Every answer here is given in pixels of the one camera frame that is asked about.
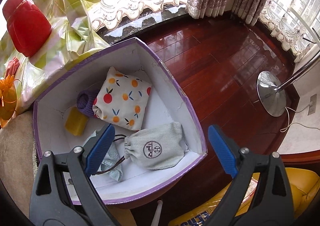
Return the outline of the orange mesh bag with sponge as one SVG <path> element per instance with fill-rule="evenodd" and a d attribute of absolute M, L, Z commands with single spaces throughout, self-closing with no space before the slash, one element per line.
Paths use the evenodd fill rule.
<path fill-rule="evenodd" d="M 14 75 L 1 79 L 1 128 L 7 125 L 16 110 L 17 93 L 14 82 Z"/>

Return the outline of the purple white storage box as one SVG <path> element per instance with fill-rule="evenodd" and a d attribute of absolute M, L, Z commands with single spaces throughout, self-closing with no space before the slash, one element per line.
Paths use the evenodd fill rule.
<path fill-rule="evenodd" d="M 98 91 L 95 114 L 75 136 L 65 125 L 84 90 Z M 159 57 L 138 38 L 101 50 L 78 63 L 48 87 L 35 101 L 33 128 L 36 151 L 67 153 L 84 144 L 107 123 L 116 134 L 129 136 L 139 129 L 181 123 L 180 146 L 184 157 L 161 170 L 144 169 L 127 159 L 121 163 L 120 180 L 108 173 L 91 177 L 100 198 L 107 205 L 131 209 L 160 197 L 197 166 L 207 154 L 200 122 L 189 98 Z"/>

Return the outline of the salmon pink fleece pouch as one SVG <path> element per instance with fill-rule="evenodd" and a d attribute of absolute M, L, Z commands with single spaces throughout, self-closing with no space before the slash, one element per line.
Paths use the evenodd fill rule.
<path fill-rule="evenodd" d="M 5 78 L 8 76 L 14 76 L 19 66 L 20 62 L 16 57 L 10 60 L 6 68 Z"/>

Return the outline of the purple knitted ball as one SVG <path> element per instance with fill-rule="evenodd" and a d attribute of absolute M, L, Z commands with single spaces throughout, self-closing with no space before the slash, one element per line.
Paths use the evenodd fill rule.
<path fill-rule="evenodd" d="M 88 117 L 94 117 L 93 105 L 97 100 L 99 91 L 83 90 L 78 94 L 76 99 L 76 107 L 78 111 Z"/>

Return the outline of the green checked plastic tablecloth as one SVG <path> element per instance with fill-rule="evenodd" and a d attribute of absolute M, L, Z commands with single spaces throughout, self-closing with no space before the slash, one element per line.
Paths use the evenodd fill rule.
<path fill-rule="evenodd" d="M 19 53 L 8 33 L 1 38 L 1 76 L 17 57 L 20 66 L 15 75 L 17 86 L 16 113 L 25 112 L 52 83 L 109 45 L 91 26 L 88 11 L 100 0 L 34 0 L 52 25 L 43 47 L 31 58 Z"/>

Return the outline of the grey blue towel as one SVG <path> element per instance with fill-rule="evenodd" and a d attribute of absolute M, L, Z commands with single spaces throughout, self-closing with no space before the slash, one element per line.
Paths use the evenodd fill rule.
<path fill-rule="evenodd" d="M 111 179 L 119 182 L 123 177 L 123 171 L 121 164 L 116 164 L 120 162 L 123 158 L 120 158 L 119 153 L 116 148 L 116 144 L 112 143 L 108 149 L 108 152 L 105 154 L 101 164 L 99 165 L 96 172 L 92 172 L 87 177 L 92 175 L 107 174 Z"/>

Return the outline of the red thermos jug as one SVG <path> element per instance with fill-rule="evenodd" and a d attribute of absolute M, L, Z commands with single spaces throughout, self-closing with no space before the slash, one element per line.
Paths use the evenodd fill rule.
<path fill-rule="evenodd" d="M 49 38 L 52 26 L 31 0 L 7 0 L 2 9 L 15 49 L 34 56 Z"/>

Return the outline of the grey drawstring pouch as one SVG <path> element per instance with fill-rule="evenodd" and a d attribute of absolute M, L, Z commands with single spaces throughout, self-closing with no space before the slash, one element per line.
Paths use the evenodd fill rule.
<path fill-rule="evenodd" d="M 177 121 L 140 130 L 124 139 L 124 158 L 148 170 L 174 167 L 187 151 L 183 128 Z"/>

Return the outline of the yellow plastic bag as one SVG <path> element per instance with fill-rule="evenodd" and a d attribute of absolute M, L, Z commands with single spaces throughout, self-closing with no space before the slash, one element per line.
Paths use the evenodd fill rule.
<path fill-rule="evenodd" d="M 294 167 L 286 168 L 293 198 L 294 218 L 298 218 L 310 205 L 319 191 L 319 175 L 317 173 Z M 257 188 L 260 174 L 254 173 L 245 197 L 236 213 L 237 216 L 247 212 Z M 230 185 L 225 186 L 214 197 L 195 209 L 171 220 L 169 225 L 203 225 L 216 209 Z"/>

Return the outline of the small yellow sponge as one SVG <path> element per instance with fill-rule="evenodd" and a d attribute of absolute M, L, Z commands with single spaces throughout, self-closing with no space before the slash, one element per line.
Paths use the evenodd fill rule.
<path fill-rule="evenodd" d="M 65 122 L 65 129 L 73 136 L 81 136 L 88 120 L 89 117 L 81 113 L 77 107 L 72 107 Z"/>

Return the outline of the chrome floor lamp base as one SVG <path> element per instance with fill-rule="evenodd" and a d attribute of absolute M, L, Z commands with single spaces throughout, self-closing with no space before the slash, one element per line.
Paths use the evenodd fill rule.
<path fill-rule="evenodd" d="M 283 83 L 269 71 L 259 73 L 256 82 L 257 94 L 259 102 L 261 102 L 269 115 L 272 117 L 280 117 L 284 113 L 286 107 L 285 89 L 305 75 L 318 61 L 319 50 L 308 62 Z"/>

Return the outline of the fruit print fabric pouch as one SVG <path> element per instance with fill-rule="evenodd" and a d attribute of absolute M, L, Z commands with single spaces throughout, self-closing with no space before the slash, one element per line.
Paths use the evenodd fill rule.
<path fill-rule="evenodd" d="M 125 75 L 111 66 L 92 107 L 94 116 L 128 130 L 139 131 L 151 88 L 150 83 Z"/>

